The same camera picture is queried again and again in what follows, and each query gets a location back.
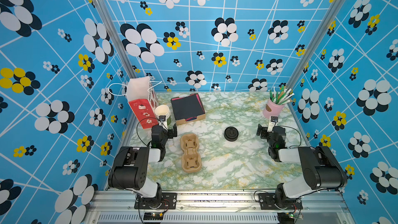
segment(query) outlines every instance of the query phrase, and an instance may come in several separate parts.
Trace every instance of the black cable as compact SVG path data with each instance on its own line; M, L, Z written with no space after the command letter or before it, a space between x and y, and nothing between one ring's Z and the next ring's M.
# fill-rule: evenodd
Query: black cable
M141 121L143 121L144 119L148 119L148 118L154 118L154 117L147 117L147 118L143 118L142 120L138 121L138 123L137 123L137 128L136 128L137 137L141 140L141 142L142 142L145 146L148 146L148 145L147 145L146 143L144 143L144 142L142 141L142 139L140 138L140 136L138 135L138 125L140 124Z
M264 190L256 190L256 191L253 193L253 198L254 198L254 201L255 201L255 202L258 202L258 203L260 203L260 202L257 201L256 198L255 198L256 192L257 192L257 191L261 191L261 192L265 192L265 193L269 194L268 192L266 192L266 191L264 191Z
M138 194L135 195L135 200L138 200ZM142 224L145 224L142 221L141 214L140 214L140 200L138 200L137 205L138 205L138 216L140 217L140 220L141 220Z
M289 127L289 128L295 129L298 132L298 134L300 135L300 144L297 145L297 146L289 146L289 148L290 147L299 147L299 146L301 146L301 133L296 128L293 128L293 127Z

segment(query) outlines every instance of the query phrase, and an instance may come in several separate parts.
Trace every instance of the metal frame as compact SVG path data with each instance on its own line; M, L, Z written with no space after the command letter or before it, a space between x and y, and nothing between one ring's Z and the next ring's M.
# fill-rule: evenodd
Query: metal frame
M228 215L236 212L245 213L249 216L256 216L259 214L275 214L278 212L286 212L285 210L266 211L261 210L260 204L254 200L254 193L256 190L194 190L194 191L170 191L177 193L176 209L169 210L167 214L176 216L206 216L210 213L213 216ZM273 189L264 189L264 191L273 193ZM136 201L136 194L119 191L97 191L93 202L89 208L89 212L85 219L85 223L140 223L141 220L131 219L116 219L114 221L101 221L101 215L135 215L138 213L134 209L134 202ZM344 201L340 192L336 191L321 191L315 192L311 195L302 197L302 212L338 212L341 213L341 218L347 219L350 216L346 202ZM141 216L148 210L140 210ZM198 223L197 220L181 219L182 223Z
M312 54L315 52L316 48L319 46L322 38L327 32L330 23L336 17L337 13L341 9L345 1L346 0L334 0L331 7L329 7L328 11L321 21L321 24L315 31L315 34L312 37L310 43L307 45L308 48L306 49L304 56L300 59L295 70L292 73L292 76L289 78L289 81L287 82L287 85L289 85L289 87L293 87L294 85L296 85L297 81L300 78L301 71L307 65L307 62L310 61Z
M112 40L112 43L115 47L115 50L119 54L120 61L122 62L123 68L125 69L127 75L130 78L137 78L134 70L132 69L131 62L127 56L127 53L123 47L123 44L117 34L117 30L115 28L115 25L112 22L111 15L109 14L109 11L105 5L104 0L93 0L93 1L94 1L94 4L97 5L96 9L98 11L98 14L101 17L103 24L105 25L105 28L106 28L106 30Z

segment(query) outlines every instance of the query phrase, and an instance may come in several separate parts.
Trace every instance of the green marble pattern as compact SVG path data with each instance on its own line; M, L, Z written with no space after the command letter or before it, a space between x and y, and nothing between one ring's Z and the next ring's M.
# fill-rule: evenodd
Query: green marble pattern
M159 104L166 104L171 112L170 99L188 96L189 93L157 93ZM266 189L275 188L302 174L301 166L277 163L268 155L268 143L256 136L257 125L268 126L262 110L269 98L267 92L210 92L199 93L206 111L206 119L177 126L178 136L168 140L166 156L162 162L148 164L148 178L161 184L162 189ZM175 123L171 113L172 124ZM297 125L289 108L285 106L279 116L279 125ZM239 138L229 142L224 138L226 127L239 131ZM202 169L186 173L181 168L180 137L195 133L199 137L198 152ZM138 127L138 134L147 143L150 129ZM286 145L298 145L299 134L286 128ZM143 146L133 134L131 146Z

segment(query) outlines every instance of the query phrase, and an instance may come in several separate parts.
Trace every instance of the box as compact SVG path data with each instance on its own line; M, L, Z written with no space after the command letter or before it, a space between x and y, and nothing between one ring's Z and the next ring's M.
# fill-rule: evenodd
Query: box
M176 124L181 125L206 118L205 108L199 94L171 99Z

